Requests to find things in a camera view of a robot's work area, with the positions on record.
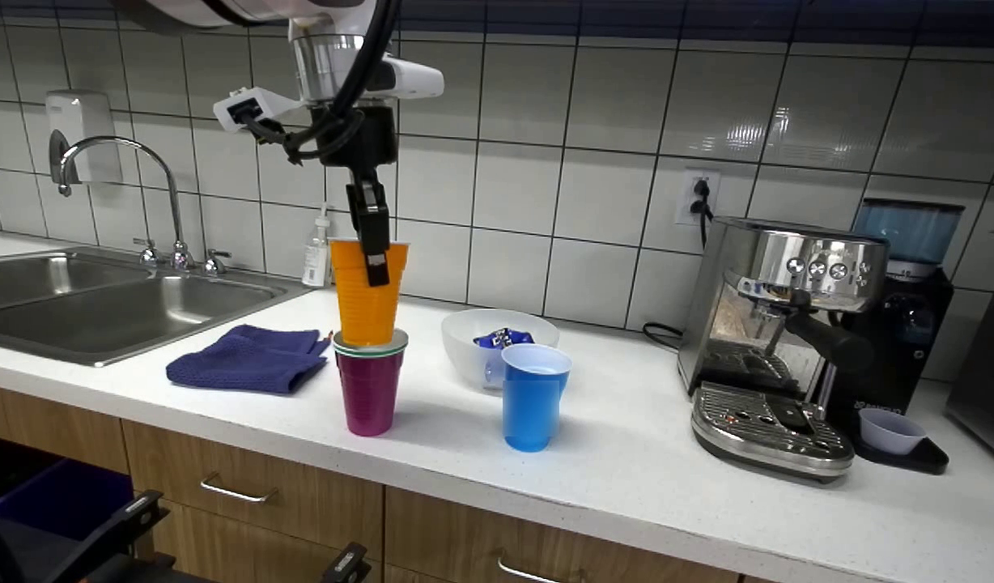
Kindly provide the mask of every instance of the drawer handle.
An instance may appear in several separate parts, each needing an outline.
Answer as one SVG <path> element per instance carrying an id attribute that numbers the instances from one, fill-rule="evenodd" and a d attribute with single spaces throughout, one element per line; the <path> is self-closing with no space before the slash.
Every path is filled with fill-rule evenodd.
<path id="1" fill-rule="evenodd" d="M 518 568 L 504 565 L 501 555 L 496 555 L 496 569 L 500 569 L 500 574 L 509 574 L 509 578 L 514 578 L 514 580 L 528 580 L 528 583 L 557 583 L 557 580 L 550 580 L 550 578 L 542 578 L 542 574 L 518 569 Z"/>
<path id="2" fill-rule="evenodd" d="M 203 491 L 203 493 L 228 497 L 228 498 L 240 498 L 240 501 L 247 501 L 247 507 L 268 507 L 268 498 L 272 498 L 272 493 L 253 497 L 253 493 L 240 493 L 240 491 L 218 485 L 214 479 L 218 479 L 218 473 L 203 478 L 203 479 L 200 479 L 200 491 Z"/>

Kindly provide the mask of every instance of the pink cup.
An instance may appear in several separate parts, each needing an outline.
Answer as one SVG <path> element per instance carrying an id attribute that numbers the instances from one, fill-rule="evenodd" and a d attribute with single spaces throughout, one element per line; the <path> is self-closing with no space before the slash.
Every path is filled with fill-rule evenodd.
<path id="1" fill-rule="evenodd" d="M 335 336 L 346 430 L 375 438 L 391 429 L 406 348 L 406 331 L 394 331 L 394 342 L 384 348 L 352 348 L 339 333 Z"/>

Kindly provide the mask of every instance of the blue cup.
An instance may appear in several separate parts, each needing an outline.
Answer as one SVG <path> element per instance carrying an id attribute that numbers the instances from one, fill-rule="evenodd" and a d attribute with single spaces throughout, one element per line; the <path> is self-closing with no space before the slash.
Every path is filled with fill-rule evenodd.
<path id="1" fill-rule="evenodd" d="M 554 438 L 570 359 L 545 345 L 514 345 L 501 351 L 504 364 L 504 445 L 514 450 L 545 450 Z"/>

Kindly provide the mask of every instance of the bottle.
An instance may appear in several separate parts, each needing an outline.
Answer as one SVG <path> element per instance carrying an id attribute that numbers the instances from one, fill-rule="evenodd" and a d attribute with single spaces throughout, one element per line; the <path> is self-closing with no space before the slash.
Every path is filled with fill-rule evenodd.
<path id="1" fill-rule="evenodd" d="M 335 207 L 320 207 L 320 219 L 315 219 L 315 233 L 306 248 L 301 284 L 326 290 L 335 281 L 330 279 L 330 237 L 335 237 Z"/>

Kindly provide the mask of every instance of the orange cup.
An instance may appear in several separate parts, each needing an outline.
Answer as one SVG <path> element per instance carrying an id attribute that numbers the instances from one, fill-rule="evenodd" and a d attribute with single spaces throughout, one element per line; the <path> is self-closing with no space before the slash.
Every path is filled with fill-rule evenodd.
<path id="1" fill-rule="evenodd" d="M 337 279 L 339 342 L 352 348 L 391 345 L 407 248 L 389 248 L 389 284 L 375 290 L 370 290 L 365 257 L 357 241 L 330 241 L 330 260 Z"/>

